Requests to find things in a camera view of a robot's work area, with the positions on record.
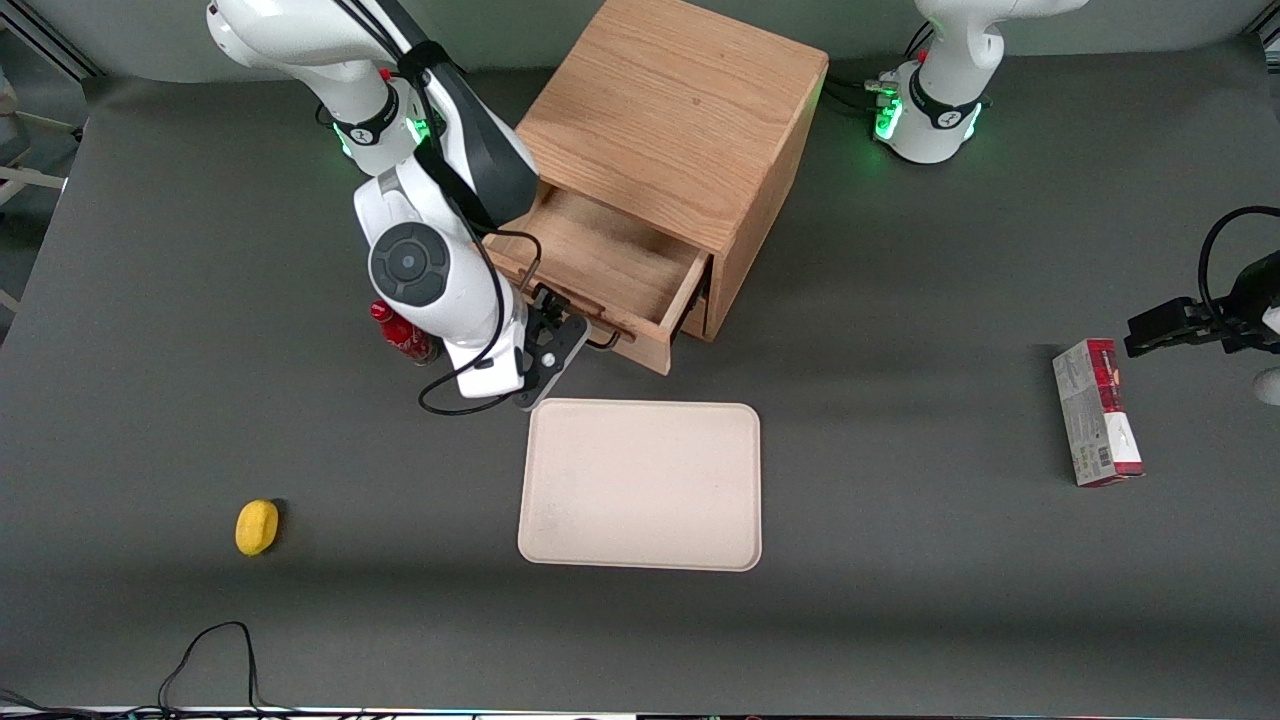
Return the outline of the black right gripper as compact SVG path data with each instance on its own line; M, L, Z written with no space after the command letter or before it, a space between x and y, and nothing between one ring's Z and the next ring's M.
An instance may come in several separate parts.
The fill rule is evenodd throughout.
M557 296L547 284L536 286L532 310L549 316L549 323L530 320L526 329L524 354L530 365L524 387L515 396L515 406L520 409L535 409L550 393L591 333L589 320L567 320L572 311L571 302Z

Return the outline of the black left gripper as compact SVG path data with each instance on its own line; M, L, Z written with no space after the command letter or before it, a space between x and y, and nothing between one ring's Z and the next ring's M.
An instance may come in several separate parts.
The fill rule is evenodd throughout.
M1221 299L1210 296L1210 255L1198 261L1201 301L1171 299L1126 320L1125 351L1140 357L1158 348L1217 341L1225 354L1247 348L1279 354L1277 329L1265 316L1277 310L1279 254L1245 266Z

